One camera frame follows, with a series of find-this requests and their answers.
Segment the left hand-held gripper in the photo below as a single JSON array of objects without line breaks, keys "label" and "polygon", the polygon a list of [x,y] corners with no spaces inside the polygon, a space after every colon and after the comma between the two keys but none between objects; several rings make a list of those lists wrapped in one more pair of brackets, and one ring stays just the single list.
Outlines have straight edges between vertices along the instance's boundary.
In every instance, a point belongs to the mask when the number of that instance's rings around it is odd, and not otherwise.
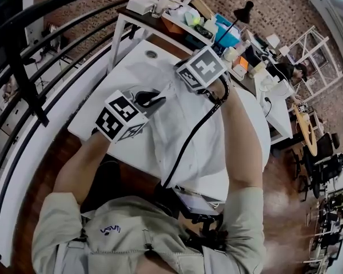
[{"label": "left hand-held gripper", "polygon": [[134,97],[141,111],[120,90],[106,100],[95,127],[112,143],[136,136],[166,102],[160,92],[139,91]]}]

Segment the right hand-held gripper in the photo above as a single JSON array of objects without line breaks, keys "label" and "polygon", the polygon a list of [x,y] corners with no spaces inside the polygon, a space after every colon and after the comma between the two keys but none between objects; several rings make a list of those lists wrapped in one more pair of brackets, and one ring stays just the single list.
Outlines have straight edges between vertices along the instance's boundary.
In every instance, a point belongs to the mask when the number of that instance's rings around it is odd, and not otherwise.
[{"label": "right hand-held gripper", "polygon": [[226,71],[226,65],[210,46],[175,65],[177,75],[193,92],[203,92]]}]

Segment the white pillowcase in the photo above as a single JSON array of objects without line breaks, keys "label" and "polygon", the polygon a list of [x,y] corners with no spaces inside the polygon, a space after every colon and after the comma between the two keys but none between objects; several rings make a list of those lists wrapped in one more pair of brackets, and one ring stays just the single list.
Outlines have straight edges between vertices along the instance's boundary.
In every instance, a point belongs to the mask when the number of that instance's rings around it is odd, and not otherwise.
[{"label": "white pillowcase", "polygon": [[[131,92],[137,88],[141,91],[151,90],[154,77],[169,77],[176,73],[172,64],[166,60],[162,60],[158,67],[137,62],[127,64],[125,69],[130,79],[121,89]],[[213,107],[205,96],[186,89],[187,94],[182,98],[187,116],[178,116],[172,112],[152,116],[141,134],[118,142],[113,154],[128,165],[166,180],[192,129]],[[181,184],[224,171],[224,128],[221,113],[216,111],[193,136],[172,181]]]}]

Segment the person's right forearm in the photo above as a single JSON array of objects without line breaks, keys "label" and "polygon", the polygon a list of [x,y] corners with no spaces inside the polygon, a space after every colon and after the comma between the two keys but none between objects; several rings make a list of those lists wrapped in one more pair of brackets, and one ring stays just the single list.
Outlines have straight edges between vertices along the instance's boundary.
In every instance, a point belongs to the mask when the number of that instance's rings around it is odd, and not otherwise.
[{"label": "person's right forearm", "polygon": [[228,194],[244,188],[262,188],[262,151],[256,131],[236,89],[228,83],[229,95],[220,107],[224,125]]}]

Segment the person's left forearm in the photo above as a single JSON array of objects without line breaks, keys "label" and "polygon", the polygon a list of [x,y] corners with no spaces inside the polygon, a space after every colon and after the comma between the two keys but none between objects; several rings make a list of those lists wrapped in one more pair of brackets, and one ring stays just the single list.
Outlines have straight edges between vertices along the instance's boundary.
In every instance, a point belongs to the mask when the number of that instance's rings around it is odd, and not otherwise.
[{"label": "person's left forearm", "polygon": [[82,205],[109,146],[109,140],[101,132],[94,133],[61,168],[53,191],[71,193],[78,205]]}]

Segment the black oblong case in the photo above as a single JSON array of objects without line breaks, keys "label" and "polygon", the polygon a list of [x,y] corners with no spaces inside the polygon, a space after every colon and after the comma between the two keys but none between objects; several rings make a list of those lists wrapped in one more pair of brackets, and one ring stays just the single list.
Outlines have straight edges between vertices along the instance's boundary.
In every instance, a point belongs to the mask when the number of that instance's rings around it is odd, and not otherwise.
[{"label": "black oblong case", "polygon": [[194,30],[208,40],[211,40],[213,38],[213,33],[205,29],[201,25],[195,25]]}]

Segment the orange and white box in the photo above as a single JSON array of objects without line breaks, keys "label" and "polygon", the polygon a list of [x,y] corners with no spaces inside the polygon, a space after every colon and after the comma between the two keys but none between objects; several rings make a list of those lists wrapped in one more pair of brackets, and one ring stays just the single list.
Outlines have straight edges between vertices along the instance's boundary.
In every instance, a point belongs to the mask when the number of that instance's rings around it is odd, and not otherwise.
[{"label": "orange and white box", "polygon": [[245,76],[248,71],[248,61],[243,57],[239,56],[233,63],[232,70],[241,78]]}]

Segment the clear plastic bottle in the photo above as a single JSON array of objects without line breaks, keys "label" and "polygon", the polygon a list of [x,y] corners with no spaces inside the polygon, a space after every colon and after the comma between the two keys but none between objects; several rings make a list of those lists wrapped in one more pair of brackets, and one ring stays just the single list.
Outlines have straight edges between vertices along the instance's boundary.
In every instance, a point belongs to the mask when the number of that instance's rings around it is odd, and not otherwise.
[{"label": "clear plastic bottle", "polygon": [[241,56],[246,49],[251,45],[250,40],[245,40],[245,41],[241,41],[237,46],[236,46],[236,50],[238,52],[238,56]]}]

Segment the black box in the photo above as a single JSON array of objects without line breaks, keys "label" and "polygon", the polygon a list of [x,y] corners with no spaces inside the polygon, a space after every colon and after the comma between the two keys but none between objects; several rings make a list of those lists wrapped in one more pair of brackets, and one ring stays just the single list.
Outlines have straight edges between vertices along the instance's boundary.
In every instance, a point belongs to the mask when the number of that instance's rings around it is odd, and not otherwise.
[{"label": "black box", "polygon": [[252,67],[256,67],[262,61],[269,59],[268,55],[258,49],[255,45],[247,47],[244,54],[248,64]]}]

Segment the cream cup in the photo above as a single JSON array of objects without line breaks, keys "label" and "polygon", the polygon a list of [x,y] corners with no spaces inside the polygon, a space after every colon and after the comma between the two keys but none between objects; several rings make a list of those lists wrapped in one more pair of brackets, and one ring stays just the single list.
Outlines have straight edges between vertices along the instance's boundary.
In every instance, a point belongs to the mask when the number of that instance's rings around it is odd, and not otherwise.
[{"label": "cream cup", "polygon": [[266,69],[266,64],[264,61],[260,61],[255,67],[253,67],[250,63],[248,64],[248,76],[253,78],[256,73],[260,72],[261,70]]}]

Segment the white rectangular box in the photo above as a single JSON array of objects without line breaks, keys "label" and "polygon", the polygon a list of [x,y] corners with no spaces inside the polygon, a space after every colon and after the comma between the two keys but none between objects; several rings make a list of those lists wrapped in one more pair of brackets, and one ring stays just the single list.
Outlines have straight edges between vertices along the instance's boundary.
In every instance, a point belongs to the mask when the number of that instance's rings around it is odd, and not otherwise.
[{"label": "white rectangular box", "polygon": [[139,15],[145,15],[151,12],[157,0],[129,0],[126,8]]}]

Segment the person's left leg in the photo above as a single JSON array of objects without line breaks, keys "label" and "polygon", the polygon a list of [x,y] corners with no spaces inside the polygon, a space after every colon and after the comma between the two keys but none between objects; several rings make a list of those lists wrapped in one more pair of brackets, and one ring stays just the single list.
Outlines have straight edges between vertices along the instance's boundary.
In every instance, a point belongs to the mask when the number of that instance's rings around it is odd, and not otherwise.
[{"label": "person's left leg", "polygon": [[121,171],[116,158],[106,154],[97,168],[90,191],[80,207],[81,213],[98,209],[123,194]]}]

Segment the person's leg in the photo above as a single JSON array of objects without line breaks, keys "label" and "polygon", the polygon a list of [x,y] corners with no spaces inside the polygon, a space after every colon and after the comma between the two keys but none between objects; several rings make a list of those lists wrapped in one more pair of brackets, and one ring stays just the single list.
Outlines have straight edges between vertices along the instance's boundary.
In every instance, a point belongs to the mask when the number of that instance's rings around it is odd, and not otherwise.
[{"label": "person's leg", "polygon": [[158,182],[154,188],[153,203],[168,216],[178,219],[180,211],[175,199],[175,194],[171,188],[164,188],[161,182]]},{"label": "person's leg", "polygon": [[123,194],[121,171],[116,158],[106,154],[97,168],[90,191],[80,207],[81,213],[98,209]]}]

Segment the black metal railing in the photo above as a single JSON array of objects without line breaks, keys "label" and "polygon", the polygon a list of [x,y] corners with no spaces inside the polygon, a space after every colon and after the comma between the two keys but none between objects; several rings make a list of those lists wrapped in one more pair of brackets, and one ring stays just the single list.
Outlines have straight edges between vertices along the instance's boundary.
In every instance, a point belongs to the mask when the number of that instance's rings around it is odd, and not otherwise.
[{"label": "black metal railing", "polygon": [[[58,35],[62,34],[66,27],[61,27],[54,35],[47,35],[43,40],[41,40],[39,43],[34,45],[33,47],[29,48],[26,52],[21,55],[17,49],[14,48],[15,45],[11,45],[12,43],[9,43],[9,38],[14,38],[10,37],[8,38],[8,41],[5,41],[3,39],[3,36],[6,34],[12,35],[13,31],[16,28],[19,27],[26,27],[35,20],[39,19],[40,17],[45,16],[46,14],[53,12],[54,10],[67,5],[69,3],[72,3],[77,0],[44,0],[41,3],[32,5],[25,10],[21,11],[17,15],[13,16],[10,18],[4,25],[0,27],[0,47],[5,47],[8,49],[8,63],[10,68],[4,72],[4,74],[0,78],[0,87],[1,83],[6,83],[5,82],[5,76],[10,77],[10,75],[14,75],[17,83],[19,84],[19,91],[15,95],[15,97],[9,102],[7,108],[4,110],[4,112],[0,116],[0,129],[2,128],[3,123],[11,113],[14,107],[16,107],[18,101],[21,99],[27,101],[28,103],[28,109],[25,111],[24,115],[21,117],[19,120],[18,124],[15,126],[15,129],[9,136],[2,152],[0,153],[0,169],[2,168],[4,158],[6,157],[9,148],[13,144],[13,141],[17,137],[19,131],[22,129],[25,121],[27,121],[29,115],[36,114],[37,116],[37,122],[35,124],[42,124],[44,127],[46,127],[49,123],[49,120],[47,118],[47,114],[49,110],[44,111],[42,109],[42,106],[44,105],[44,100],[46,98],[47,93],[49,90],[43,90],[42,93],[38,94],[37,91],[35,91],[33,88],[35,87],[34,82],[42,76],[42,71],[45,72],[47,67],[41,68],[36,74],[34,74],[30,79],[27,77],[26,71],[24,69],[24,61],[29,59],[36,51],[38,48],[41,48],[42,45],[45,45],[47,41],[52,40],[53,38],[57,37]],[[62,55],[65,55],[69,50],[71,50],[73,47],[77,46],[79,43],[82,41],[86,40],[88,37],[92,36],[93,34],[97,33],[104,27],[112,24],[115,22],[115,18],[105,22],[104,24],[100,25],[97,29],[94,29],[93,32],[90,32],[89,35],[82,36],[80,39],[77,41],[74,41],[72,45],[68,45],[66,47],[67,49],[63,49],[59,54],[58,58],[56,57],[53,59],[54,62],[56,62]],[[10,167],[10,172],[8,173],[6,178],[3,178],[4,184],[2,187],[2,191],[0,192],[0,214],[2,210],[2,204],[6,195],[7,188],[9,186],[11,176],[14,172],[15,166],[17,163],[13,164]]]}]

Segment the person's beige jacket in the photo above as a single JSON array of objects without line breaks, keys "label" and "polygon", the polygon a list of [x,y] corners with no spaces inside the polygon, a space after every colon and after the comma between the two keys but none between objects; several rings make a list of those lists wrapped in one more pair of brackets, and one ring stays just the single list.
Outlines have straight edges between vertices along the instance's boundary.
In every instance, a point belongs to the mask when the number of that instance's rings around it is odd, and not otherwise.
[{"label": "person's beige jacket", "polygon": [[178,274],[260,274],[264,266],[263,191],[244,188],[228,195],[221,229],[224,251],[188,247],[186,229],[136,196],[111,200],[80,213],[70,193],[43,202],[33,236],[37,274],[134,274],[152,251]]}]

